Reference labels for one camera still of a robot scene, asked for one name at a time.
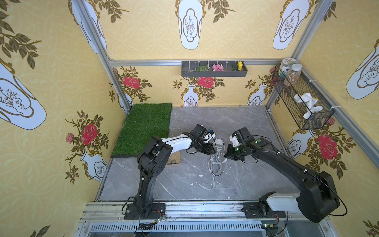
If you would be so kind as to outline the white shoelace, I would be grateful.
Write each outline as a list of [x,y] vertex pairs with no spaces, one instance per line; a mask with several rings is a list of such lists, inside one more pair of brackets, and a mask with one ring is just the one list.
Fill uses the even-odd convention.
[[210,156],[210,160],[207,163],[207,167],[208,167],[208,171],[210,172],[212,176],[212,185],[210,188],[208,188],[200,184],[201,188],[210,191],[216,187],[215,178],[222,175],[223,173],[222,165],[226,162],[226,161],[221,161],[222,156],[224,154],[225,154],[225,147],[218,146],[216,148],[216,153]]

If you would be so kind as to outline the grey canvas sneaker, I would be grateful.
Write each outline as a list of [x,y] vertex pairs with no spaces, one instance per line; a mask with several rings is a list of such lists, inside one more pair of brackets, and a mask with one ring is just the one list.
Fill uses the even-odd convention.
[[216,150],[214,155],[211,155],[208,167],[211,175],[218,177],[222,174],[223,155],[225,152],[225,143],[222,138],[216,138],[213,143],[213,147]]

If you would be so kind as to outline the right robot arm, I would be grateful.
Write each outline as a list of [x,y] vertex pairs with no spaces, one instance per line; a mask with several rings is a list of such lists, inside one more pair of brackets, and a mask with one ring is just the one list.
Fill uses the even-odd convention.
[[269,192],[259,199],[261,209],[268,212],[296,212],[319,223],[344,204],[337,195],[333,178],[323,171],[313,171],[276,149],[268,138],[255,138],[246,127],[230,136],[225,158],[244,161],[246,156],[261,160],[289,179],[298,193]]

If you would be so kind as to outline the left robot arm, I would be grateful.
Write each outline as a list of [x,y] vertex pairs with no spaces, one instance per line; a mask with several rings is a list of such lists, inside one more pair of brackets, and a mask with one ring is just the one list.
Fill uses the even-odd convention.
[[166,204],[154,201],[154,187],[157,177],[163,172],[172,153],[194,148],[205,155],[216,154],[213,130],[200,124],[191,132],[184,132],[171,138],[153,137],[143,152],[138,156],[137,163],[140,173],[138,192],[128,198],[121,212],[125,220],[159,219],[166,211]]

